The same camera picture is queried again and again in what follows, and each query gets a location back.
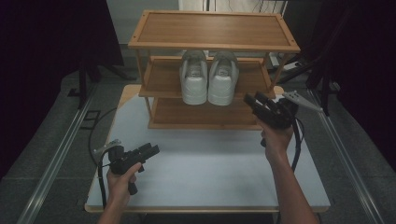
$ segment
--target shoe rack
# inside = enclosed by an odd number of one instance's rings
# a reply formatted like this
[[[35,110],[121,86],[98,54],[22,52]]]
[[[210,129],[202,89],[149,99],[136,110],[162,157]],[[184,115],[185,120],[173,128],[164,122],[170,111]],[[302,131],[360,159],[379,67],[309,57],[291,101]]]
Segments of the shoe rack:
[[[251,109],[243,102],[245,93],[261,91],[275,98],[274,88],[283,65],[290,54],[300,52],[279,14],[166,10],[145,10],[128,48],[136,54],[142,80],[139,96],[146,100],[148,127],[156,129],[259,130]],[[181,56],[151,55],[154,49],[264,52],[265,56],[238,58],[239,78],[230,105],[186,105],[179,79]],[[265,67],[270,52],[284,53],[272,78]],[[148,55],[146,66],[142,64],[143,53]],[[208,68],[212,60],[207,58]]]

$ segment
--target wooden shelf leg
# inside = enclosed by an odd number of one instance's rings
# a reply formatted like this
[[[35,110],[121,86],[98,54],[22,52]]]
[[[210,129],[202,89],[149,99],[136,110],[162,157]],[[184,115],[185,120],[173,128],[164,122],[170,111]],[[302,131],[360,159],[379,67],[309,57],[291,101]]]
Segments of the wooden shelf leg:
[[[288,61],[288,59],[289,59],[289,54],[285,53],[283,55],[282,62],[280,63],[279,67],[276,69],[275,77],[274,77],[274,79],[271,82],[271,86],[269,88],[269,91],[273,90],[274,86],[279,81],[279,77],[280,77],[280,74],[282,73],[283,66],[285,66],[285,63]]]
[[[143,71],[142,59],[140,56],[140,51],[136,50],[136,61],[137,61],[137,70],[139,70],[140,80],[142,80],[142,86],[146,86],[146,82],[144,79],[145,72]]]
[[[262,62],[262,65],[266,65],[269,59],[270,59],[270,52],[265,52],[264,61]]]
[[[145,97],[146,108],[148,109],[149,120],[152,120],[151,106],[149,105],[149,98]]]

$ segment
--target gray floor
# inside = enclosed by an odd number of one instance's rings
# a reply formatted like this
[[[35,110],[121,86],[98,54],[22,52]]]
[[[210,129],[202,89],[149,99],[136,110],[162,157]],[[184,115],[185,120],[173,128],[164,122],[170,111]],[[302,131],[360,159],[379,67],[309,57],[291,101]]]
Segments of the gray floor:
[[[128,53],[124,55],[126,67],[121,69],[137,76],[133,55]],[[100,110],[101,115],[104,115],[117,106],[123,87],[134,82],[123,80],[106,69],[101,68],[101,71],[103,78],[97,84],[89,109]],[[297,90],[302,96],[312,100],[304,85],[307,76],[308,74],[304,74],[281,86],[285,91]],[[67,96],[73,88],[78,88],[77,74],[70,74],[64,78],[62,90],[47,118],[8,174],[2,179],[0,223],[17,222],[36,184],[54,156],[55,150],[64,138],[78,112],[78,98]],[[372,194],[384,222],[395,223],[395,173],[365,131],[336,100],[335,94],[330,96],[329,109],[332,123],[367,189]],[[114,114],[111,112],[104,117],[93,131],[92,148],[100,147],[106,142]],[[306,142],[332,204],[327,212],[320,214],[322,223],[373,223],[367,217],[361,200],[318,114],[300,108],[297,117],[304,123]],[[81,126],[89,125],[89,122],[81,124]],[[95,166],[88,150],[89,136],[90,131],[78,130],[35,218],[35,223],[95,223],[97,221],[98,214],[90,214],[83,208],[95,173]],[[248,218],[244,220],[240,223],[254,222]],[[122,223],[140,223],[140,220],[138,215],[126,214]]]

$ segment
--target person's right hand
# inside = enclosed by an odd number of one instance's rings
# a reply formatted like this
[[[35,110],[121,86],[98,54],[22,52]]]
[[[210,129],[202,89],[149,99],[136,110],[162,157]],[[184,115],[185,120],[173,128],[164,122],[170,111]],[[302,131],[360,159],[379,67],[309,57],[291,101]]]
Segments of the person's right hand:
[[[262,126],[262,138],[265,139],[266,142],[265,157],[270,164],[287,160],[286,150],[293,136],[292,127],[286,130],[276,130],[260,119],[256,119],[256,121]]]

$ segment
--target white table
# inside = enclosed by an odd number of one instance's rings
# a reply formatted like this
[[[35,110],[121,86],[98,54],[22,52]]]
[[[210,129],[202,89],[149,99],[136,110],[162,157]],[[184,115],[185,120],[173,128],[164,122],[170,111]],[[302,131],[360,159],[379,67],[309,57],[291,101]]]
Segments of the white table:
[[[135,96],[119,108],[109,134],[110,141],[121,140],[125,151],[148,142],[160,148],[160,153],[144,164],[145,172],[136,174],[138,193],[129,201],[127,212],[278,211],[274,179],[260,145],[260,131],[160,130],[148,129],[148,123],[145,100]],[[292,139],[288,148],[290,161],[294,147]],[[105,183],[107,169],[104,167]],[[305,141],[295,174],[313,210],[326,211],[330,202]],[[89,212],[102,211],[96,177],[85,204]]]

